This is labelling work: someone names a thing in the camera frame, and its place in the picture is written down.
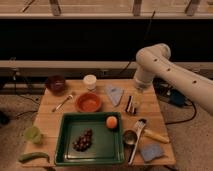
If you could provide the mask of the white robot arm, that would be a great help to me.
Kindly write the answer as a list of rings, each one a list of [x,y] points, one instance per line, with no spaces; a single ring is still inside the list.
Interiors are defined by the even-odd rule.
[[[170,57],[171,50],[164,43],[140,49],[136,54],[135,87],[145,90],[155,76],[160,77],[213,116],[213,81],[170,62]]]

